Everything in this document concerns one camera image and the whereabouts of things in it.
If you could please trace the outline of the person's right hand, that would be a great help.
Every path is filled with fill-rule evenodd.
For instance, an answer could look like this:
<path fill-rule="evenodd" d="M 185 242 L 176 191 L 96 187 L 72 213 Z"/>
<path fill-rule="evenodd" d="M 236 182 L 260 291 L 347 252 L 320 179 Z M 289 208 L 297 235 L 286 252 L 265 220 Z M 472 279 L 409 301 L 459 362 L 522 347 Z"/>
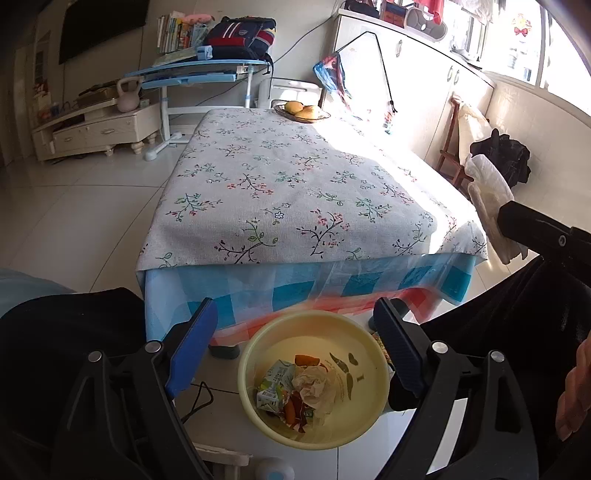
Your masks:
<path fill-rule="evenodd" d="M 591 403 L 591 339 L 587 337 L 576 352 L 576 366 L 567 374 L 565 391 L 558 401 L 556 430 L 564 441 L 582 426 Z"/>

